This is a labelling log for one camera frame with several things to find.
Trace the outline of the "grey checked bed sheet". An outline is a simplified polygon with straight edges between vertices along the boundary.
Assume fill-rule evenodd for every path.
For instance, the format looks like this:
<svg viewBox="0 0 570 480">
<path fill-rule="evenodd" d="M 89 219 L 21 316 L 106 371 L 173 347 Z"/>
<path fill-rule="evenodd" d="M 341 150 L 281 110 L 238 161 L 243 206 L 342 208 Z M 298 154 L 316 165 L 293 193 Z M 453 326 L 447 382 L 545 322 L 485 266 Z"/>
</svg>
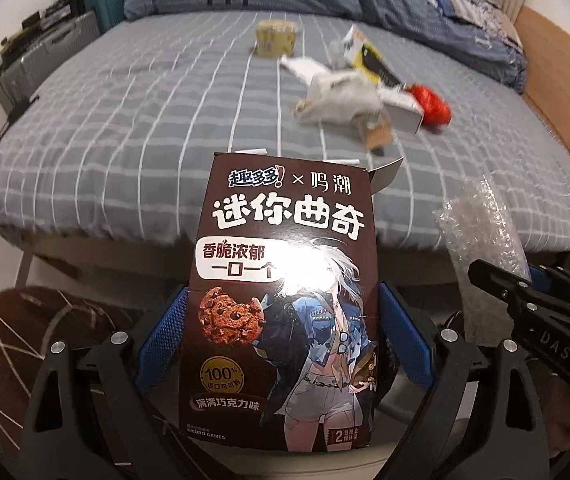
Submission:
<svg viewBox="0 0 570 480">
<path fill-rule="evenodd" d="M 442 247 L 435 211 L 487 176 L 528 252 L 570 249 L 570 154 L 512 89 L 447 55 L 366 27 L 405 82 L 452 110 L 440 131 L 355 134 L 297 122 L 305 88 L 250 52 L 260 15 L 200 12 L 123 23 L 62 64 L 0 140 L 0 229 L 170 244 L 196 234 L 213 156 L 401 160 L 375 197 L 378 243 Z"/>
</svg>

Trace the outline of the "yellow white snack wrapper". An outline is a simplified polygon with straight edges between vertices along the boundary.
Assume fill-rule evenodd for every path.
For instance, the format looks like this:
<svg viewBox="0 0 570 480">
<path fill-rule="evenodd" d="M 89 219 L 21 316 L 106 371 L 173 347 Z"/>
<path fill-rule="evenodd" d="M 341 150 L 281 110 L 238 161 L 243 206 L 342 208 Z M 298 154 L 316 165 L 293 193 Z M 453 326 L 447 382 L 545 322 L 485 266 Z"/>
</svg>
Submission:
<svg viewBox="0 0 570 480">
<path fill-rule="evenodd" d="M 395 87 L 398 84 L 398 79 L 384 63 L 381 53 L 355 25 L 349 28 L 346 36 L 340 40 L 340 45 L 345 62 L 355 70 L 360 70 L 375 86 L 384 84 Z"/>
</svg>

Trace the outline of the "red crumpled wrapper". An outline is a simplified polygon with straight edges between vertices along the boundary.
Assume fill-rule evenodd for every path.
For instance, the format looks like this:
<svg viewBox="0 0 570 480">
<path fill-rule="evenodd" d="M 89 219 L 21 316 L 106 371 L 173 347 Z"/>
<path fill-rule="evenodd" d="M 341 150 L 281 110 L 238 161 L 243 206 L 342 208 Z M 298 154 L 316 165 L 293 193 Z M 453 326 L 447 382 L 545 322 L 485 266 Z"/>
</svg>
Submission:
<svg viewBox="0 0 570 480">
<path fill-rule="evenodd" d="M 449 125 L 452 114 L 450 106 L 432 89 L 422 84 L 412 84 L 405 88 L 423 110 L 423 122 L 427 126 Z"/>
</svg>

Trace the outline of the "wooden bed frame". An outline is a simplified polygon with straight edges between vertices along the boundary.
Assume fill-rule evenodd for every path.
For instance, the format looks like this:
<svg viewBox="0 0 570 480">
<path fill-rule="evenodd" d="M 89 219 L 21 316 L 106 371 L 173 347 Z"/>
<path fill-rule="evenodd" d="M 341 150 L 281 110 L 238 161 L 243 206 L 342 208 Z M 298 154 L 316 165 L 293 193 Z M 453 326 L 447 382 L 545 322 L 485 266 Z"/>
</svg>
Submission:
<svg viewBox="0 0 570 480">
<path fill-rule="evenodd" d="M 530 76 L 522 100 L 552 129 L 570 153 L 570 35 L 530 8 L 518 14 L 516 28 L 530 56 Z M 35 259 L 71 281 L 95 269 L 128 272 L 183 281 L 189 276 L 193 245 L 186 238 L 172 245 L 126 242 L 85 236 L 23 234 L 16 284 L 29 281 Z M 442 250 L 391 249 L 378 251 L 378 270 L 401 286 L 454 282 L 450 258 Z"/>
</svg>

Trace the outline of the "grey hard suitcase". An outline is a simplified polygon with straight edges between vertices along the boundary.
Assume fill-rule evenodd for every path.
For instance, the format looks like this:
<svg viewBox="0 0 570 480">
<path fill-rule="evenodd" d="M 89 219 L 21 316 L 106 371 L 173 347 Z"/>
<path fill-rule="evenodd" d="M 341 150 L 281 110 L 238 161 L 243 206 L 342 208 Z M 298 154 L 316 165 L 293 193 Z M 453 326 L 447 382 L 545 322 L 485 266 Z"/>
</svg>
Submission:
<svg viewBox="0 0 570 480">
<path fill-rule="evenodd" d="M 99 37 L 93 11 L 56 26 L 7 67 L 0 65 L 0 105 L 9 114 L 30 98 L 61 64 Z"/>
</svg>

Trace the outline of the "yellow lidded dessert cup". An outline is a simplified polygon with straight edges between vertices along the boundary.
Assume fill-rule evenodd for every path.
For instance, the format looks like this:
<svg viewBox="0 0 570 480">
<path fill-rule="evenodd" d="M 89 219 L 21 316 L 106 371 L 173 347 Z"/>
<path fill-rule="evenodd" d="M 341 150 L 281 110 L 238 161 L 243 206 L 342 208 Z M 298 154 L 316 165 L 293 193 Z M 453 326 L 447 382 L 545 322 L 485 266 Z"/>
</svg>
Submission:
<svg viewBox="0 0 570 480">
<path fill-rule="evenodd" d="M 299 27 L 289 21 L 264 20 L 256 27 L 253 53 L 261 58 L 294 56 Z"/>
</svg>

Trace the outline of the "brown cookie box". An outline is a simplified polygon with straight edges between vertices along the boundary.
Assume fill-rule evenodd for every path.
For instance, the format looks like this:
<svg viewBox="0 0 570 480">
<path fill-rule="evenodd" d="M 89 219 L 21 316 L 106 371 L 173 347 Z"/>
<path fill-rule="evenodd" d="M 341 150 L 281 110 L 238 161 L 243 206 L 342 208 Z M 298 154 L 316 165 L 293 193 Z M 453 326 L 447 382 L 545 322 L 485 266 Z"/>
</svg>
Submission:
<svg viewBox="0 0 570 480">
<path fill-rule="evenodd" d="M 179 426 L 255 450 L 366 446 L 395 370 L 381 340 L 375 169 L 219 153 L 194 244 Z"/>
</svg>

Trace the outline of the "white tissue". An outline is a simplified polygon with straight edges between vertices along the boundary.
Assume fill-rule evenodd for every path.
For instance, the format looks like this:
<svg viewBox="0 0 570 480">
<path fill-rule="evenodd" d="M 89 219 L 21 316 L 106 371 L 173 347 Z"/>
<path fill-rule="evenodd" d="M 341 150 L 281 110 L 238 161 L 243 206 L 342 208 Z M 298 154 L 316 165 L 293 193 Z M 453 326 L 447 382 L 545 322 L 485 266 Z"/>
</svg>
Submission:
<svg viewBox="0 0 570 480">
<path fill-rule="evenodd" d="M 329 70 L 313 58 L 283 55 L 279 64 L 307 87 L 294 107 L 299 122 L 349 125 L 358 116 L 377 116 L 384 110 L 377 87 L 358 70 Z"/>
</svg>

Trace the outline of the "brown patterned left leg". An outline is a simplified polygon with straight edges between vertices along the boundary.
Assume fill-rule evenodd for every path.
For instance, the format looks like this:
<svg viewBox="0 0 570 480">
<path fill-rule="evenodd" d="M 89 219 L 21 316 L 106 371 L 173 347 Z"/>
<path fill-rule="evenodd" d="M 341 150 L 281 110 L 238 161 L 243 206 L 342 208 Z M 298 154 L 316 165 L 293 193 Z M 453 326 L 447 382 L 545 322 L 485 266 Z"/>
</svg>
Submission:
<svg viewBox="0 0 570 480">
<path fill-rule="evenodd" d="M 14 460 L 38 371 L 52 344 L 100 344 L 144 312 L 43 286 L 0 292 L 0 442 Z"/>
</svg>

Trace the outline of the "small cardboard piece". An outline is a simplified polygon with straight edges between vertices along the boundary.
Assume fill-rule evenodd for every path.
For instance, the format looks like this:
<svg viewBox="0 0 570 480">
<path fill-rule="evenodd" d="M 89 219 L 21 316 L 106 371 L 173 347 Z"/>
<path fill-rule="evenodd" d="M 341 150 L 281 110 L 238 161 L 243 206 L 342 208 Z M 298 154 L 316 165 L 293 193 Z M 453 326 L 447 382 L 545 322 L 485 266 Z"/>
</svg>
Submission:
<svg viewBox="0 0 570 480">
<path fill-rule="evenodd" d="M 381 150 L 388 144 L 392 144 L 392 128 L 384 112 L 355 116 L 353 122 L 366 151 Z"/>
</svg>

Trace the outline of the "black sachet packet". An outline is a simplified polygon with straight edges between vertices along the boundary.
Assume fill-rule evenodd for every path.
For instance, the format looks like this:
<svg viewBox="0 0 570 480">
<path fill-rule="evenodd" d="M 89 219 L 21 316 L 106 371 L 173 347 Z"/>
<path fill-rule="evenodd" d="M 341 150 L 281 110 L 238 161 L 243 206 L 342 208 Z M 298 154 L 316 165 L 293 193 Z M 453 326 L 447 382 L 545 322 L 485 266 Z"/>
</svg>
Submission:
<svg viewBox="0 0 570 480">
<path fill-rule="evenodd" d="M 403 82 L 389 70 L 381 57 L 371 49 L 362 49 L 362 64 L 381 84 L 390 88 L 403 86 Z"/>
</svg>

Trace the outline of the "clear bubble wrap bag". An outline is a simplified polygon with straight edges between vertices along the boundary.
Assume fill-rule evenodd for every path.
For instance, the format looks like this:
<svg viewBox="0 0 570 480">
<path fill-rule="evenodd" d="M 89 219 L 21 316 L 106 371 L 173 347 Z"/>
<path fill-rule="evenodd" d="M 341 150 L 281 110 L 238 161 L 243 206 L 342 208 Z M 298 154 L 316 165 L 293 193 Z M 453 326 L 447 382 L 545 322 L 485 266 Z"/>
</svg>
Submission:
<svg viewBox="0 0 570 480">
<path fill-rule="evenodd" d="M 468 278 L 473 261 L 482 259 L 521 278 L 530 278 L 516 226 L 500 190 L 487 176 L 468 180 L 462 193 L 435 211 L 462 298 L 465 340 L 494 347 L 514 327 L 506 305 L 474 287 Z"/>
</svg>

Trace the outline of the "patterned pillow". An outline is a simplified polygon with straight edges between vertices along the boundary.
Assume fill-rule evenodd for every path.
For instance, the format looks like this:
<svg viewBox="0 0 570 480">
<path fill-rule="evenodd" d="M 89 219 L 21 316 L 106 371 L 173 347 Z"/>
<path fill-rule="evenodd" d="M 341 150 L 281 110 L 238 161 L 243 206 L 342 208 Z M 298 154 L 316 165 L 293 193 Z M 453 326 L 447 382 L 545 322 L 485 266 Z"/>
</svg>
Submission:
<svg viewBox="0 0 570 480">
<path fill-rule="evenodd" d="M 494 0 L 427 0 L 445 18 L 474 25 L 486 34 L 524 53 L 515 26 Z"/>
</svg>

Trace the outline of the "white earbuds box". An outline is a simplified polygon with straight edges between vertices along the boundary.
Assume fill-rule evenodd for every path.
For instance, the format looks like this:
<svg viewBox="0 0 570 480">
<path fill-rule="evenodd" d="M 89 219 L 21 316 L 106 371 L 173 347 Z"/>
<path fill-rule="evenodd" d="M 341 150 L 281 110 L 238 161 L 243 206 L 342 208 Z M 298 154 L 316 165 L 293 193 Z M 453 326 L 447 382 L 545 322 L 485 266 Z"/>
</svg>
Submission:
<svg viewBox="0 0 570 480">
<path fill-rule="evenodd" d="M 392 129 L 417 133 L 423 123 L 424 110 L 415 97 L 400 86 L 379 86 L 377 93 L 386 108 Z"/>
</svg>

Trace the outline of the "teal suitcase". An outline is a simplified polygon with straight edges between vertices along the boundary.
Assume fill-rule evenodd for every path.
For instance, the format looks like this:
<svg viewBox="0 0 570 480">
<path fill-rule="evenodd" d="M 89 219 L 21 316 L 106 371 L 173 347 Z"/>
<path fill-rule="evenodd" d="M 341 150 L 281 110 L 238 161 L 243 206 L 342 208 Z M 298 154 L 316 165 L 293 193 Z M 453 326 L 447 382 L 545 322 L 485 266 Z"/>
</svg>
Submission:
<svg viewBox="0 0 570 480">
<path fill-rule="evenodd" d="M 83 0 L 83 3 L 87 12 L 94 13 L 101 34 L 124 20 L 124 0 Z"/>
</svg>

